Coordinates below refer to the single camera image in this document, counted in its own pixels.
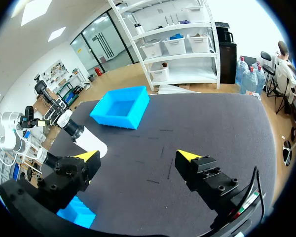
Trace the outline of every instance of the glass wall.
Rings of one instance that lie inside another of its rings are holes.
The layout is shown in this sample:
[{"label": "glass wall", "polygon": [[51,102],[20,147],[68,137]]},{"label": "glass wall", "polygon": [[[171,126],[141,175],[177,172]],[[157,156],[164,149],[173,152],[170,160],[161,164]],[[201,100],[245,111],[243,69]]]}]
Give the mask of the glass wall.
[{"label": "glass wall", "polygon": [[108,72],[138,62],[135,51],[112,10],[90,23],[71,46],[89,74],[95,73],[95,67]]},{"label": "glass wall", "polygon": [[71,46],[90,75],[95,73],[95,67],[98,67],[102,72],[104,72],[101,66],[99,66],[97,59],[94,57],[92,50],[84,41],[82,35],[75,38],[75,40],[71,43]]},{"label": "glass wall", "polygon": [[[116,28],[117,28],[118,32],[120,33],[120,36],[122,37],[123,41],[125,42],[126,47],[128,48],[128,51],[131,54],[134,62],[139,62],[138,57],[137,57],[137,55],[135,53],[135,50],[134,50],[132,44],[130,43],[130,41],[129,41],[128,37],[127,37],[127,34],[125,33],[125,31],[124,31],[124,29],[122,27],[122,24],[118,20],[116,14],[114,13],[114,11],[112,9],[109,10],[108,13],[111,16],[112,21],[116,25]],[[130,31],[134,31],[134,32],[131,32],[131,34],[135,36],[137,34],[136,31],[135,31],[135,28],[133,27],[134,24],[136,23],[135,19],[133,18],[132,14],[128,13],[128,12],[125,13],[125,16],[127,17],[125,19],[125,23],[127,25],[127,28]]]},{"label": "glass wall", "polygon": [[122,40],[106,13],[89,25],[82,34],[106,72],[132,64]]}]

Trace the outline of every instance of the white box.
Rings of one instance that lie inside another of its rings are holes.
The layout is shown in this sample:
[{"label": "white box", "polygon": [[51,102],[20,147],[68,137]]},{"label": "white box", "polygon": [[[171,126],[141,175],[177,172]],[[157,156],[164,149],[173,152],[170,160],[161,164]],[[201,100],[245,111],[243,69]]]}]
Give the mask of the white box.
[{"label": "white box", "polygon": [[209,36],[191,37],[187,35],[193,53],[209,53]]},{"label": "white box", "polygon": [[169,55],[177,55],[186,53],[184,40],[185,37],[181,39],[166,38],[162,42],[166,45]]},{"label": "white box", "polygon": [[169,79],[169,66],[162,67],[162,63],[153,63],[150,69],[150,73],[153,77],[153,82],[167,81]]},{"label": "white box", "polygon": [[155,58],[162,56],[160,39],[154,39],[150,42],[143,44],[140,48],[143,49],[147,58]]},{"label": "white box", "polygon": [[186,7],[183,8],[183,11],[186,13],[187,20],[190,23],[199,23],[206,21],[203,6]]}]

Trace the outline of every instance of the black table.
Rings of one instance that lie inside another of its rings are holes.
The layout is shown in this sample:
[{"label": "black table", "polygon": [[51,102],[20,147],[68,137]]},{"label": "black table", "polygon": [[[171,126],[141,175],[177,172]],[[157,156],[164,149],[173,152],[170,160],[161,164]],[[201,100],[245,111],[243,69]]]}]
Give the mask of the black table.
[{"label": "black table", "polygon": [[[266,211],[274,192],[276,160],[273,135],[264,107],[241,94],[153,95],[137,130],[97,124],[89,113],[97,101],[77,107],[72,119],[104,141],[108,153],[85,192],[78,196],[97,214],[91,228],[129,235],[193,237],[210,230],[216,212],[191,193],[174,167],[182,149],[211,155],[222,171],[250,182],[255,165],[266,193]],[[84,152],[61,131],[50,152]],[[43,167],[43,174],[50,172]],[[261,210],[253,214],[259,221]]]}]

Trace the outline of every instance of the wooden floor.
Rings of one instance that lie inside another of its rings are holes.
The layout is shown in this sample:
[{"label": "wooden floor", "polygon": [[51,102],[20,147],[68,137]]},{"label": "wooden floor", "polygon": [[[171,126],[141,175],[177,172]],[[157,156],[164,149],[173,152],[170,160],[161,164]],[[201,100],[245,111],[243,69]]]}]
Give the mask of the wooden floor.
[{"label": "wooden floor", "polygon": [[[87,91],[84,90],[80,93],[79,98],[71,105],[71,109],[74,111],[75,107],[81,102],[101,99],[108,90],[138,85],[147,86],[148,93],[152,93],[140,64],[129,65],[111,72],[107,72],[101,77],[97,77],[95,81],[91,83],[91,87]],[[189,89],[202,93],[239,93],[240,90],[239,86],[234,84],[221,84],[221,88],[216,90],[216,84],[208,83],[191,84]],[[273,202],[278,198],[294,164],[294,157],[296,156],[295,149],[293,152],[293,161],[291,165],[288,167],[284,165],[282,156],[284,140],[282,136],[284,136],[286,139],[290,138],[293,119],[291,116],[285,115],[284,110],[282,110],[278,115],[275,114],[274,99],[274,97],[267,97],[263,92],[262,103],[268,114],[268,118],[272,127],[277,157],[277,174]],[[52,141],[57,136],[59,130],[60,129],[51,130],[50,134],[47,136],[47,140],[43,144],[46,149],[49,150]]]}]

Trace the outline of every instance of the black bolt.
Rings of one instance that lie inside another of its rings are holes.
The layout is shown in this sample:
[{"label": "black bolt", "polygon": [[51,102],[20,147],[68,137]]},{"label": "black bolt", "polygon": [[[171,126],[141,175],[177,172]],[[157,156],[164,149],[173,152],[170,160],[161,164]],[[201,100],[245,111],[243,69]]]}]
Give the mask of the black bolt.
[{"label": "black bolt", "polygon": [[203,177],[206,178],[209,176],[209,172],[208,171],[203,171],[202,173]]},{"label": "black bolt", "polygon": [[38,184],[39,186],[42,187],[42,186],[45,185],[45,180],[44,180],[43,178],[40,178],[40,177],[39,177],[39,178],[37,179],[37,184]]},{"label": "black bolt", "polygon": [[217,187],[218,191],[223,192],[225,190],[225,187],[223,185],[220,185]]},{"label": "black bolt", "polygon": [[238,179],[236,179],[236,178],[231,179],[231,184],[232,185],[237,185],[238,184]]},{"label": "black bolt", "polygon": [[16,199],[16,196],[14,194],[10,194],[10,200],[14,201]]},{"label": "black bolt", "polygon": [[21,194],[23,194],[24,193],[24,190],[22,190],[22,189],[18,189],[18,195],[21,195]]},{"label": "black bolt", "polygon": [[54,170],[56,171],[56,174],[60,174],[60,167],[59,166],[55,167]]},{"label": "black bolt", "polygon": [[56,191],[56,190],[57,190],[57,186],[56,186],[56,184],[52,184],[52,185],[50,186],[50,189],[53,190],[53,191]]}]

